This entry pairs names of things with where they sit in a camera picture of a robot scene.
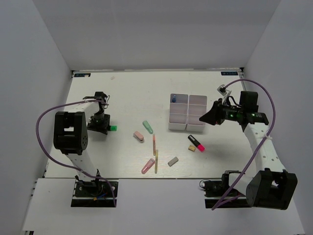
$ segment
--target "tabletop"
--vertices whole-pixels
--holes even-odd
[[[93,164],[105,178],[220,178],[225,170],[242,170],[252,151],[240,125],[225,121],[222,125],[206,124],[202,133],[171,131],[168,129],[170,94],[195,94],[207,96],[207,111],[213,101],[221,97],[217,88],[239,76],[222,76],[220,71],[124,71],[92,72],[90,77],[74,77],[67,103],[83,97],[104,92],[110,95],[105,110],[111,115],[111,125],[116,132],[108,135],[88,131],[88,153]],[[229,87],[239,102],[242,84]],[[158,149],[158,171],[141,170],[153,156],[152,135],[142,122],[147,120],[156,135]],[[133,137],[139,131],[145,139],[140,143]],[[206,150],[188,150],[192,134]],[[51,155],[65,164],[70,160],[52,147]],[[179,161],[172,167],[168,162],[174,157]],[[255,175],[255,164],[251,164],[247,175]],[[46,178],[73,178],[75,170],[64,168],[48,161]]]

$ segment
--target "black marker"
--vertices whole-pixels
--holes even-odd
[[[192,135],[188,136],[188,139],[195,147],[197,147],[198,150],[200,150],[200,152],[203,152],[205,150],[205,147],[202,144],[200,144],[200,142],[197,141]]]

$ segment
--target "green object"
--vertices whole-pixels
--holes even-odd
[[[117,126],[111,126],[110,131],[117,131]]]
[[[150,134],[153,134],[153,130],[147,121],[143,121],[142,125],[147,129]]]

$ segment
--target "pink highlighter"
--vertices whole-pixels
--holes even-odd
[[[147,173],[147,171],[155,164],[154,159],[150,159],[147,164],[145,164],[145,166],[143,167],[143,169],[141,170],[142,174]]]

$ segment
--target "purple cable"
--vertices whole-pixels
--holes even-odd
[[[244,167],[244,169],[242,170],[242,172],[239,174],[239,176],[236,178],[236,180],[233,182],[233,184],[228,188],[228,190],[223,194],[223,196],[217,201],[217,203],[212,207],[212,210],[215,210],[217,207],[219,207],[220,205],[222,204],[225,204],[227,202],[230,202],[232,200],[235,200],[237,199],[239,196],[236,196],[236,197],[233,197],[233,198],[230,198],[226,201],[223,201],[224,198],[229,194],[229,192],[235,187],[235,185],[239,182],[239,180],[241,179],[241,177],[245,174],[246,170],[249,168],[249,166],[251,165],[251,163],[253,162],[257,152],[259,151],[259,149],[261,148],[261,146],[263,145],[263,143],[265,142],[265,140],[267,139],[267,137],[270,135],[273,127],[274,127],[274,124],[275,124],[275,120],[276,120],[276,110],[275,110],[275,105],[274,105],[274,102],[273,102],[273,99],[272,97],[270,96],[270,94],[268,93],[268,91],[266,90],[266,88],[264,86],[262,86],[260,83],[258,82],[255,82],[253,80],[250,80],[250,79],[237,79],[235,81],[232,81],[230,83],[228,83],[224,88],[227,88],[228,86],[230,86],[231,84],[234,84],[235,82],[239,82],[239,81],[247,81],[247,82],[252,82],[256,85],[258,85],[259,87],[261,87],[263,89],[263,91],[268,95],[268,98],[270,100],[270,103],[272,105],[272,109],[273,109],[273,120],[272,120],[272,123],[268,129],[268,132],[266,133],[266,137],[264,137],[261,142],[259,143],[259,145],[256,147],[256,149],[254,150],[249,162],[246,164],[246,166]]]
[[[83,104],[83,103],[86,103],[86,102],[101,102],[100,100],[96,100],[96,99],[92,99],[92,100],[88,100],[88,101],[78,101],[78,102],[74,102],[74,103],[69,103],[69,104],[61,104],[61,105],[58,105],[58,106],[55,106],[55,107],[52,107],[46,111],[44,111],[38,118],[37,122],[36,122],[36,136],[37,136],[37,140],[38,140],[38,143],[40,145],[40,148],[43,150],[43,152],[45,153],[45,155],[50,159],[52,160],[54,163],[56,164],[59,164],[61,166],[64,166],[64,167],[67,167],[67,168],[71,168],[71,169],[75,169],[75,170],[78,170],[80,172],[82,172],[84,175],[90,177],[90,178],[94,178],[94,179],[99,179],[99,180],[104,180],[105,182],[108,183],[108,185],[110,186],[110,189],[111,189],[111,192],[112,192],[112,196],[113,196],[113,203],[114,203],[114,207],[116,207],[116,201],[115,201],[115,195],[114,195],[114,190],[112,189],[112,186],[111,184],[109,183],[109,181],[103,177],[100,177],[100,176],[92,176],[90,174],[88,174],[87,172],[83,171],[81,168],[78,168],[78,167],[75,167],[75,166],[72,166],[72,165],[66,165],[64,163],[61,163],[57,160],[55,160],[48,152],[47,150],[45,149],[41,139],[40,139],[40,135],[39,135],[39,123],[40,123],[40,120],[43,118],[43,116],[54,110],[54,109],[58,109],[58,108],[62,108],[62,107],[66,107],[66,106],[70,106],[70,105],[74,105],[74,104]]]

